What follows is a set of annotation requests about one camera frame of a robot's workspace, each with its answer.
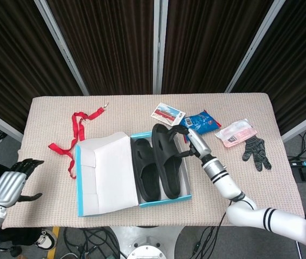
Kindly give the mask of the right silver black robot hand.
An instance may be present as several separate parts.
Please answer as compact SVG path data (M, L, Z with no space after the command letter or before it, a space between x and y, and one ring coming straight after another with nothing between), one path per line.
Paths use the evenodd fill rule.
M186 135L188 137L190 141L190 149L188 151L183 151L176 154L175 157L184 158L194 155L202 161L203 165L215 158L212 156L212 151L205 140L195 130L187 128L183 125L172 126L172 128L167 132L169 141L172 141L177 133Z

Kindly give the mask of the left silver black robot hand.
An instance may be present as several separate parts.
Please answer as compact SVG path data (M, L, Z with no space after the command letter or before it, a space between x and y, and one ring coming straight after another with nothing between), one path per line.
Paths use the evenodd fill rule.
M31 202L39 199L43 194L33 196L22 195L27 179L34 170L44 163L43 160L32 158L15 163L0 177L0 206L10 208L17 202Z

